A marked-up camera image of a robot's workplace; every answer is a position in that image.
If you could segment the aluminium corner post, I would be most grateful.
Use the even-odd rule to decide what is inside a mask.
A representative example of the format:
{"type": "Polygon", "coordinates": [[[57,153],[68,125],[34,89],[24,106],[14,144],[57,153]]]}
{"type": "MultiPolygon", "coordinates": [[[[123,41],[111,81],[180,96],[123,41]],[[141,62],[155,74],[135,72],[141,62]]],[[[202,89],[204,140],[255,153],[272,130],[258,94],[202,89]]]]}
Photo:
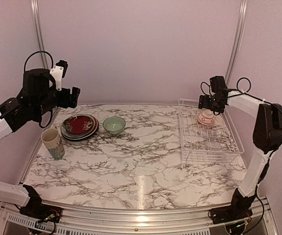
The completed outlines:
{"type": "Polygon", "coordinates": [[[231,56],[229,59],[225,79],[226,84],[229,85],[232,79],[234,67],[236,64],[236,60],[238,57],[239,50],[241,48],[244,28],[245,28],[245,22],[246,22],[246,14],[248,9],[248,0],[241,0],[240,6],[239,6],[239,13],[238,13],[238,19],[236,24],[236,30],[235,30],[235,36],[233,41],[233,46],[231,50],[231,56]]]}
{"type": "MultiPolygon", "coordinates": [[[[42,28],[41,28],[41,20],[40,20],[40,14],[39,14],[38,0],[31,0],[31,10],[32,10],[32,19],[33,19],[38,49],[41,51],[45,51],[45,45],[44,45],[44,40],[43,40],[42,28]]],[[[40,53],[40,58],[41,58],[43,67],[46,69],[49,69],[50,67],[48,64],[47,57],[48,57],[47,54],[43,52],[40,53]]]]}

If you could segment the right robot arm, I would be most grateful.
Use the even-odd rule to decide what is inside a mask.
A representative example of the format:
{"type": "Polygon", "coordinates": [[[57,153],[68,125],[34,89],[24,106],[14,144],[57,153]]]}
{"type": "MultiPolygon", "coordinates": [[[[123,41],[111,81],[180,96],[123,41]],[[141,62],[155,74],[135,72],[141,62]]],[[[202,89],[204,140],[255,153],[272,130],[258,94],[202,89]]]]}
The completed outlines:
{"type": "Polygon", "coordinates": [[[207,109],[217,115],[223,113],[226,106],[231,106],[256,119],[253,156],[227,208],[228,217],[238,219],[256,198],[258,186],[267,174],[271,158],[282,145],[282,106],[255,97],[248,91],[229,89],[223,76],[214,76],[209,81],[209,94],[200,95],[199,109],[207,109]]]}

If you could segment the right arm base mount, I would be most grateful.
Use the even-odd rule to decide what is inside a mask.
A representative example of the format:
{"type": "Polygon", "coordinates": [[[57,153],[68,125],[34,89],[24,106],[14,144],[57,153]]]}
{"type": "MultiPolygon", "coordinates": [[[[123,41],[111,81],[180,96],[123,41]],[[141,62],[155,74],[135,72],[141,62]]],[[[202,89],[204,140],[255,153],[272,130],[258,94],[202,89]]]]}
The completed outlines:
{"type": "Polygon", "coordinates": [[[232,196],[231,204],[210,209],[208,211],[208,217],[212,220],[213,224],[219,224],[252,216],[251,206],[255,198],[255,195],[243,197],[236,189],[232,196]]]}

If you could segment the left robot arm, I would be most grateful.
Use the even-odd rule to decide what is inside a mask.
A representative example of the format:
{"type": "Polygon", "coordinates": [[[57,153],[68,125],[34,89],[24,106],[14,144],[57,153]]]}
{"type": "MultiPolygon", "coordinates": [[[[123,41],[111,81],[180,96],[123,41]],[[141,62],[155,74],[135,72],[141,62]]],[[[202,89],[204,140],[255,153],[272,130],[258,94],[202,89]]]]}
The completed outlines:
{"type": "MultiPolygon", "coordinates": [[[[18,131],[29,121],[38,124],[42,116],[54,108],[75,108],[80,89],[61,87],[63,67],[53,69],[32,69],[24,71],[23,87],[16,97],[0,105],[0,140],[18,131]]],[[[0,181],[0,202],[26,207],[36,218],[46,213],[38,193],[30,186],[12,185],[0,181]]]]}

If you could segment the pale green flower bowl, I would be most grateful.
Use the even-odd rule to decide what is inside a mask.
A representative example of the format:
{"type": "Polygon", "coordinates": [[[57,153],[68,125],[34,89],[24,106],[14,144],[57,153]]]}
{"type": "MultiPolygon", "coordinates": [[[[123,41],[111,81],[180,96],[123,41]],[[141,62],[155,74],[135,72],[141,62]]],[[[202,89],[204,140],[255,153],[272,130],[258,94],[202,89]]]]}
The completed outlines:
{"type": "Polygon", "coordinates": [[[108,117],[103,122],[104,130],[111,135],[117,135],[123,132],[125,126],[126,121],[123,118],[117,116],[108,117]]]}

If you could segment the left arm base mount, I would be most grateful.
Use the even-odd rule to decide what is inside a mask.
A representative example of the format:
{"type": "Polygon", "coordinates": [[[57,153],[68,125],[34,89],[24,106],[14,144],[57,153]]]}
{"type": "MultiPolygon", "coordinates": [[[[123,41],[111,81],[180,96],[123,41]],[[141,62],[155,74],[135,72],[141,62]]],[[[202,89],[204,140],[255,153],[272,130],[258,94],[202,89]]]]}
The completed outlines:
{"type": "Polygon", "coordinates": [[[20,206],[20,214],[37,219],[37,223],[58,223],[61,218],[62,208],[44,204],[39,194],[31,194],[26,206],[20,206]]]}

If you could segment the aluminium front frame rail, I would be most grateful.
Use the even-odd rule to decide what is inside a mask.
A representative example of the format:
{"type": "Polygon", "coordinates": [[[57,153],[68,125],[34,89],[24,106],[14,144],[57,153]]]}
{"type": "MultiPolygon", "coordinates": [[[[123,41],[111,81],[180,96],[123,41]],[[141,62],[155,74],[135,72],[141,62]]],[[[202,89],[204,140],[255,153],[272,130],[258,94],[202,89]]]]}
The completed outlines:
{"type": "Polygon", "coordinates": [[[35,227],[36,219],[21,215],[13,205],[0,208],[0,235],[28,234],[30,230],[58,235],[226,235],[235,222],[214,224],[214,206],[182,209],[132,210],[94,208],[48,202],[61,210],[60,221],[35,227]]]}

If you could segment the black rimmed cream plate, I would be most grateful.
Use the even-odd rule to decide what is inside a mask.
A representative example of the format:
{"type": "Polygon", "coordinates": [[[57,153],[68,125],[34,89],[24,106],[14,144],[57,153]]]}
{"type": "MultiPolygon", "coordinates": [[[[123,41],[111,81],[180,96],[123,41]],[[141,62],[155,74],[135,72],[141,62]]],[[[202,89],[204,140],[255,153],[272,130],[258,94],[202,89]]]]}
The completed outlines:
{"type": "Polygon", "coordinates": [[[82,138],[70,138],[70,137],[67,137],[65,135],[62,135],[62,137],[64,139],[68,140],[68,141],[75,141],[75,142],[77,142],[77,141],[84,141],[84,140],[87,140],[87,139],[95,136],[97,134],[98,130],[99,130],[99,127],[95,131],[93,131],[91,134],[89,134],[87,136],[84,136],[82,138]]]}

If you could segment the dark red flower plate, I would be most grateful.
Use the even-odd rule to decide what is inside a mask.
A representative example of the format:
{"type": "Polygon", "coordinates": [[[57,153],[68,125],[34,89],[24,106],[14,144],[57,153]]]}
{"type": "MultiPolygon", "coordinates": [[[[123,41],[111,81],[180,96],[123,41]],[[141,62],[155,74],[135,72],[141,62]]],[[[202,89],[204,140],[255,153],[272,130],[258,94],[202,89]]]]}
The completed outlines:
{"type": "Polygon", "coordinates": [[[94,126],[94,119],[86,115],[71,116],[64,120],[65,130],[73,135],[80,135],[90,131],[94,126]]]}

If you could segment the aluminium right corner post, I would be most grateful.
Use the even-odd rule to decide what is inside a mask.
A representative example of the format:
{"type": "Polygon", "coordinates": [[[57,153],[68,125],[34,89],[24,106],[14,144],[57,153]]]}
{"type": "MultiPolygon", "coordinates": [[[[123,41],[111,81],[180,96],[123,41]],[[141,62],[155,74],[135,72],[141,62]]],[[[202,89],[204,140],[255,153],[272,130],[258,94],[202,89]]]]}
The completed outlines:
{"type": "Polygon", "coordinates": [[[236,60],[238,57],[239,50],[241,48],[244,28],[245,28],[245,22],[246,22],[246,14],[248,9],[248,0],[241,0],[240,6],[239,6],[239,13],[238,13],[238,19],[236,24],[236,30],[235,30],[235,36],[233,41],[233,46],[231,50],[231,56],[229,59],[225,79],[226,84],[229,85],[232,79],[234,67],[236,64],[236,60]]]}

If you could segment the aluminium left corner post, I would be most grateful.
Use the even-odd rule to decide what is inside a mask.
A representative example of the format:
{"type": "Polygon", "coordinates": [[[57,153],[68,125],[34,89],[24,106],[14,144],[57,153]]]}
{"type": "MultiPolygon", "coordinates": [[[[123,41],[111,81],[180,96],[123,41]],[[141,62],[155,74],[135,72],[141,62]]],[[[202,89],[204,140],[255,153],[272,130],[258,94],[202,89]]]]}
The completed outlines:
{"type": "MultiPolygon", "coordinates": [[[[41,20],[40,20],[40,14],[39,14],[38,0],[31,0],[31,10],[32,10],[32,19],[33,19],[38,49],[41,51],[45,51],[45,45],[44,45],[44,40],[43,40],[42,28],[41,28],[41,20]]],[[[46,69],[49,69],[50,67],[48,64],[47,57],[48,57],[47,54],[43,52],[40,53],[40,58],[41,58],[43,67],[46,69]]]]}

